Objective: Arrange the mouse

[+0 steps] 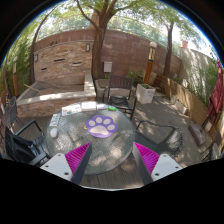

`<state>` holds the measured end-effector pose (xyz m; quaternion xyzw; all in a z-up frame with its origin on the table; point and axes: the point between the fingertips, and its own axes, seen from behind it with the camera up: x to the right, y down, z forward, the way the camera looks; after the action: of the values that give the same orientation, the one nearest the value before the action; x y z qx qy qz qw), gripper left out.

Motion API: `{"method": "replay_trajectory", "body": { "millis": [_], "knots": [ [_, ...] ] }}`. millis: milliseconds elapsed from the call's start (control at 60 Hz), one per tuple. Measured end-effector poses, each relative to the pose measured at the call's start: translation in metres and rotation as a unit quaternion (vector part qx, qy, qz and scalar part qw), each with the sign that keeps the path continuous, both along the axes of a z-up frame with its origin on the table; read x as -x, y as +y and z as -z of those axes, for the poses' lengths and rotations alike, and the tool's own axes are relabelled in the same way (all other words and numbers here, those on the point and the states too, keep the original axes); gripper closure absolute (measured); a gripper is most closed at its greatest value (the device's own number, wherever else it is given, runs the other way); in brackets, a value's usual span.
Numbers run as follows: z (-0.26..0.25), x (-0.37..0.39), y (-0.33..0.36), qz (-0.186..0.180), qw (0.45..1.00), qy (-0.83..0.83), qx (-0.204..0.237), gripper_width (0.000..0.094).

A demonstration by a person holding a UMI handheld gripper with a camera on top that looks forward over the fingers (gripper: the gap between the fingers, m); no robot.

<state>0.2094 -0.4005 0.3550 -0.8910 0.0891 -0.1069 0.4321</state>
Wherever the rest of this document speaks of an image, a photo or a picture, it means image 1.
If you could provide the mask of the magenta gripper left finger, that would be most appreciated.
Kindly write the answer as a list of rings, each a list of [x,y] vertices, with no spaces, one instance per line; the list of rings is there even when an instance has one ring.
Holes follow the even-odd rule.
[[[57,153],[41,168],[79,185],[92,154],[92,144],[87,143],[63,154]]]

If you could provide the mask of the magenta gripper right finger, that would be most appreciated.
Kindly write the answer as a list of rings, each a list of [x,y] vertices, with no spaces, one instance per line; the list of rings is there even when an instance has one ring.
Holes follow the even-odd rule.
[[[145,185],[182,169],[168,154],[159,155],[137,142],[133,143],[133,155]]]

